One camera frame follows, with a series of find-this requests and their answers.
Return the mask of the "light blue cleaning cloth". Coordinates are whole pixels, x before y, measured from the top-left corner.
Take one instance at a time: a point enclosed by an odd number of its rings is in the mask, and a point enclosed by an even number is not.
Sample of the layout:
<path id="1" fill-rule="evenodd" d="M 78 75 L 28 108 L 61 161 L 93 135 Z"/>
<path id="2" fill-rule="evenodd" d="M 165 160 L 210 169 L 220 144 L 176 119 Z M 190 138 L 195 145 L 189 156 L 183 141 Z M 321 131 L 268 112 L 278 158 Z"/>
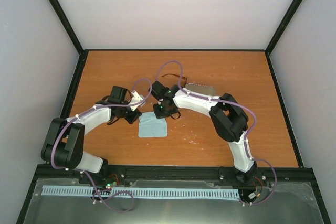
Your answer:
<path id="1" fill-rule="evenodd" d="M 157 119 L 154 112 L 145 112 L 139 117 L 138 137 L 167 137 L 167 122 Z"/>

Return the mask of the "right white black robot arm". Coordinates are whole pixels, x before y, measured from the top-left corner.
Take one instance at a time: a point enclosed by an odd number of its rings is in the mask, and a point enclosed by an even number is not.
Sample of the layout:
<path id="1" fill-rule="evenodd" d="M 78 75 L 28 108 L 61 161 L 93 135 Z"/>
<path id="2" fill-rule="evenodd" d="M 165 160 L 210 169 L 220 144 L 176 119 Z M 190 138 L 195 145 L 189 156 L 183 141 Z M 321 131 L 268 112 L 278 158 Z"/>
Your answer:
<path id="1" fill-rule="evenodd" d="M 253 177 L 257 168 L 248 143 L 248 116 L 232 95 L 210 96 L 174 85 L 165 87 L 159 81 L 149 92 L 157 100 L 153 105 L 157 119 L 180 115 L 180 109 L 188 109 L 208 116 L 217 135 L 229 145 L 234 160 L 234 176 L 241 184 Z"/>

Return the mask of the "flag pattern sunglasses case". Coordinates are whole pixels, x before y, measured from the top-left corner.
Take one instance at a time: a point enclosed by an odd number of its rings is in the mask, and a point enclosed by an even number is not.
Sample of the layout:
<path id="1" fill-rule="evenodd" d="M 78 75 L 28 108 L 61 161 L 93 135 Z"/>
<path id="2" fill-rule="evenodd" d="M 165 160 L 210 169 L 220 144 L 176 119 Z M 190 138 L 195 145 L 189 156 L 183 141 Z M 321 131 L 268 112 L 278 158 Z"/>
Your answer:
<path id="1" fill-rule="evenodd" d="M 210 96 L 216 95 L 216 89 L 208 85 L 197 84 L 197 83 L 187 83 L 185 85 L 185 88 L 192 92 L 196 92 L 196 93 L 200 93 L 204 95 L 210 95 Z"/>

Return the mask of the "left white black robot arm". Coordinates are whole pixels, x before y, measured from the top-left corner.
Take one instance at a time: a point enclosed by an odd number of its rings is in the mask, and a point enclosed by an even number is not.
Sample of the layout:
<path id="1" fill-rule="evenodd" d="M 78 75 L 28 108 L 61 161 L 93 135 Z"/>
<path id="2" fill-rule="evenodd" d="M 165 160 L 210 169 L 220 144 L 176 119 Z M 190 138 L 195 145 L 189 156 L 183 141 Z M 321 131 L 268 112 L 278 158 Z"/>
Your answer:
<path id="1" fill-rule="evenodd" d="M 87 111 L 66 119 L 53 119 L 41 149 L 42 160 L 56 169 L 90 172 L 97 183 L 106 182 L 108 161 L 84 151 L 85 135 L 101 124 L 112 125 L 119 119 L 133 124 L 142 115 L 138 107 L 144 102 L 144 96 L 135 90 L 113 86 L 110 95 Z"/>

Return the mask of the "brown sunglasses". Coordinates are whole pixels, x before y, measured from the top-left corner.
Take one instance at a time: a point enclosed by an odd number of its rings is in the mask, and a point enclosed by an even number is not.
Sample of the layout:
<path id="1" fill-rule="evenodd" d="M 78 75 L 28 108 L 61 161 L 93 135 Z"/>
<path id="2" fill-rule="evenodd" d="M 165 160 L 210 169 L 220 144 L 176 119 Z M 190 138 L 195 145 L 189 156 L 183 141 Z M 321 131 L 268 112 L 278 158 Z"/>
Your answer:
<path id="1" fill-rule="evenodd" d="M 167 73 L 167 74 L 164 74 L 164 75 L 161 75 L 162 78 L 174 78 L 176 80 L 179 80 L 181 79 L 181 85 L 184 86 L 187 84 L 187 80 L 188 78 L 185 77 L 185 76 L 180 76 L 179 74 L 173 74 L 173 73 Z"/>

